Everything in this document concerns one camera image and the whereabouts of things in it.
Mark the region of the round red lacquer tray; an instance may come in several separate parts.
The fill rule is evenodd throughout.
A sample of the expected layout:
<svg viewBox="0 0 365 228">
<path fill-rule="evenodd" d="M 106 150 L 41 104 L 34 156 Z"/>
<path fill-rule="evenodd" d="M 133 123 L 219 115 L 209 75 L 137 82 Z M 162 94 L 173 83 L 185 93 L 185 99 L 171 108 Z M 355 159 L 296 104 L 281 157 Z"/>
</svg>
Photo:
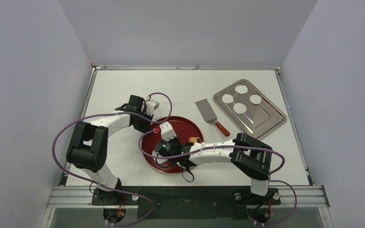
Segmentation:
<svg viewBox="0 0 365 228">
<path fill-rule="evenodd" d="M 197 127 L 195 123 L 193 123 L 189 119 L 180 116 L 171 116 L 167 121 L 173 127 L 177 135 L 177 138 L 179 139 L 181 144 L 187 143 L 190 137 L 196 137 L 200 139 L 198 141 L 204 141 L 204 137 L 200 129 Z M 161 136 L 159 134 L 157 133 L 148 134 L 143 137 L 141 142 L 141 147 L 145 152 L 152 154 L 154 152 L 155 146 L 160 140 Z M 182 171 L 181 167 L 179 166 L 167 167 L 172 164 L 169 160 L 160 161 L 160 159 L 158 159 L 157 161 L 161 165 L 159 166 L 154 158 L 147 155 L 144 155 L 144 157 L 147 163 L 157 171 L 163 173 L 172 173 L 172 174 L 177 174 Z"/>
</svg>

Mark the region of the wooden dough roller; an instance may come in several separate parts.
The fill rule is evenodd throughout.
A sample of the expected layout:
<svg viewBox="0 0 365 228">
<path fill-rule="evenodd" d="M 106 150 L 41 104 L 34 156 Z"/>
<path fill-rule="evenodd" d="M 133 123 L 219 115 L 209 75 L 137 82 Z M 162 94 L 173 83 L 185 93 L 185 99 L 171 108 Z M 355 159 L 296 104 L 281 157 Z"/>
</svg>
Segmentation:
<svg viewBox="0 0 365 228">
<path fill-rule="evenodd" d="M 189 142 L 190 143 L 202 143 L 202 141 L 201 141 L 201 138 L 199 138 L 199 137 L 190 137 L 189 138 Z"/>
</svg>

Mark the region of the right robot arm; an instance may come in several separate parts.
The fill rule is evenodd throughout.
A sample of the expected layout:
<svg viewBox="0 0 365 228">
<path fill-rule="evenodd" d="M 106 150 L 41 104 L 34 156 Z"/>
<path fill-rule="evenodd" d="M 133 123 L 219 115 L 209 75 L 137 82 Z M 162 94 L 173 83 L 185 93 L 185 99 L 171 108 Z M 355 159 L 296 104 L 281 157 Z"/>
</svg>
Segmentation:
<svg viewBox="0 0 365 228">
<path fill-rule="evenodd" d="M 251 179 L 249 197 L 255 203 L 267 202 L 274 196 L 269 190 L 271 150 L 270 146 L 245 133 L 215 144 L 181 144 L 177 138 L 161 139 L 154 148 L 156 155 L 165 157 L 172 166 L 185 171 L 202 164 L 232 163 Z"/>
</svg>

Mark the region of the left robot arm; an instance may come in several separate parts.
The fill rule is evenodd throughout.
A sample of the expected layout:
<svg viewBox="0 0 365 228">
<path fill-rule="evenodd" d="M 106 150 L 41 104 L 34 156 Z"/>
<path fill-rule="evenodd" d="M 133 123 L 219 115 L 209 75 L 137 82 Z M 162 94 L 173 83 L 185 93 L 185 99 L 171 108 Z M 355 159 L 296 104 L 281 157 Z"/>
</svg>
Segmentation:
<svg viewBox="0 0 365 228">
<path fill-rule="evenodd" d="M 111 116 L 90 123 L 76 123 L 66 154 L 67 162 L 84 171 L 98 182 L 93 196 L 109 204 L 124 200 L 121 180 L 106 165 L 108 137 L 123 128 L 133 126 L 145 133 L 149 131 L 157 101 L 131 95 L 128 103 L 116 108 Z"/>
</svg>

